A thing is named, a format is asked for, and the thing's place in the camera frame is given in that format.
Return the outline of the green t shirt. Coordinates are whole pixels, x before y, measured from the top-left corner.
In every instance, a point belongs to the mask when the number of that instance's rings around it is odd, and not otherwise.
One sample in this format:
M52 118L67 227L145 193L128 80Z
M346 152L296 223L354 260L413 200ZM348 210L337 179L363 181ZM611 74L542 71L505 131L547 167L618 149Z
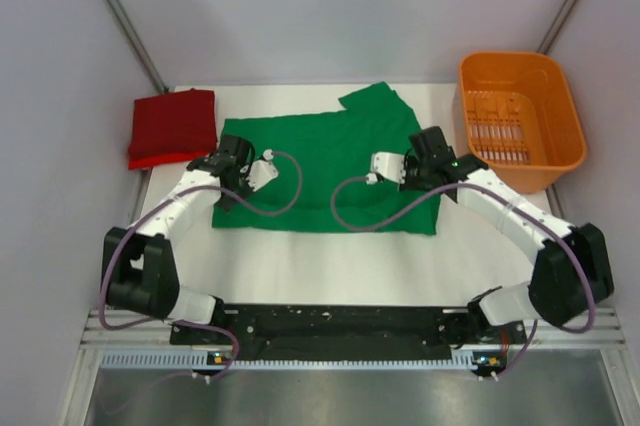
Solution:
M249 140L258 152L272 149L293 157L275 158L278 178L250 202L264 210L279 210L291 200L296 203L276 217L257 215L242 206L229 212L215 208L213 228L342 233L345 229L335 213L365 227L419 198L419 192L400 191L392 182L359 182L340 193L334 191L342 181L364 176L374 153L405 154L409 136L420 129L414 110L384 82L343 96L339 103L338 112L226 120L224 133Z

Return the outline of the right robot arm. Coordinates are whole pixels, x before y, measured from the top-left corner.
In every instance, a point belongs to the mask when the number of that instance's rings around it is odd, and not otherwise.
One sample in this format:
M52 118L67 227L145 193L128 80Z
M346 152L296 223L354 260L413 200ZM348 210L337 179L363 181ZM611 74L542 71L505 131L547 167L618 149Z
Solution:
M533 205L478 157L456 155L437 126L411 135L409 142L401 188L447 194L509 239L532 265L529 280L473 299L479 309L466 318L469 334L487 342L504 324L527 319L541 319L574 334L589 331L597 304L614 292L603 232L591 223L573 225Z

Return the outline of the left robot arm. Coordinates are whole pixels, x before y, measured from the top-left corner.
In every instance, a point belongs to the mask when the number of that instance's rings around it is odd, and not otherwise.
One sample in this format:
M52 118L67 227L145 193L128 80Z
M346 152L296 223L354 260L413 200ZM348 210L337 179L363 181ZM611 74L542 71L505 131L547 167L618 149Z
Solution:
M219 300L180 283L174 249L197 218L216 203L232 204L250 193L248 175L255 148L246 139L224 135L218 149L188 163L160 203L127 228L112 228L104 239L100 318L113 306L146 320L186 321L205 342L226 333L216 312Z

